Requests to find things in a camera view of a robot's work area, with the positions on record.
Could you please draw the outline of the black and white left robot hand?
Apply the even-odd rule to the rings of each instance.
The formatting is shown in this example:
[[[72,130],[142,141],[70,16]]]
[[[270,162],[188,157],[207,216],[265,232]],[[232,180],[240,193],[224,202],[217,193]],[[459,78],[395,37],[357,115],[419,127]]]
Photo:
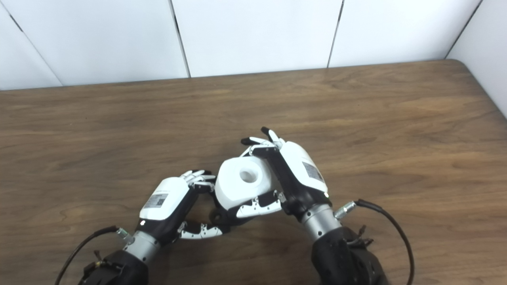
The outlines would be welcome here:
[[[228,234],[229,226],[185,220],[201,194],[214,193],[216,177],[209,170],[188,170],[160,182],[139,214],[137,232],[165,247],[178,239],[205,239]]]

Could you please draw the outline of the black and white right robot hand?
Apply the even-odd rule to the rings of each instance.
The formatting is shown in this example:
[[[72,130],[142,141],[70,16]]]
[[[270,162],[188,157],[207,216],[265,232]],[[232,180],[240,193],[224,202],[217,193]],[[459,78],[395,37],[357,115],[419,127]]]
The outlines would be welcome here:
[[[332,206],[328,186],[316,164],[299,144],[279,137],[272,129],[262,127],[267,138],[245,137],[243,156],[266,160],[281,186],[285,201],[282,208],[298,221],[315,206]]]

